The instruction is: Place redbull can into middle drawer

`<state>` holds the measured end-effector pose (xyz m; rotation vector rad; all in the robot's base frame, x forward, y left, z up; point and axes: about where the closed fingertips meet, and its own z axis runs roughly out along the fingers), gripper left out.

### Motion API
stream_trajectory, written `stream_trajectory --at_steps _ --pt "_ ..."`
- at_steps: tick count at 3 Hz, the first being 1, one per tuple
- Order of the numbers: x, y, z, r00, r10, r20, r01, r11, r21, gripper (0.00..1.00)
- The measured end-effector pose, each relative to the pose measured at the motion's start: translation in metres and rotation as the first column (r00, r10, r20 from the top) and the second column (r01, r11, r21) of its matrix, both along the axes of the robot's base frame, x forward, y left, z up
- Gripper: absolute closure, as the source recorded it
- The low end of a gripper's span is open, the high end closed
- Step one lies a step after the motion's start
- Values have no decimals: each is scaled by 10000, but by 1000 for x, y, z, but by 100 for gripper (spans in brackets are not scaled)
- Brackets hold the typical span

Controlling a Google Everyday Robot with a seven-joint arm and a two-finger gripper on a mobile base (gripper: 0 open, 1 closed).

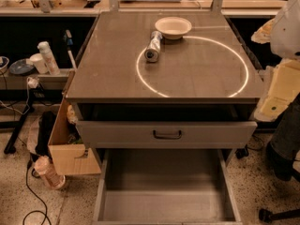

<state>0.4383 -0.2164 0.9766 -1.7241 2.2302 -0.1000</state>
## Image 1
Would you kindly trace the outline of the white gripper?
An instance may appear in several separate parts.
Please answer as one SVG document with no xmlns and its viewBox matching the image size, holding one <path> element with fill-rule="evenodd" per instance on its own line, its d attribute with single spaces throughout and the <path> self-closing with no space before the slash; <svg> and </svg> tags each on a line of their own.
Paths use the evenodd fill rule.
<svg viewBox="0 0 300 225">
<path fill-rule="evenodd" d="M 251 36 L 253 42 L 270 42 L 271 52 L 281 62 L 267 67 L 264 89 L 254 112 L 258 121 L 275 121 L 300 94 L 300 0 L 288 0 L 275 19 L 262 25 Z"/>
</svg>

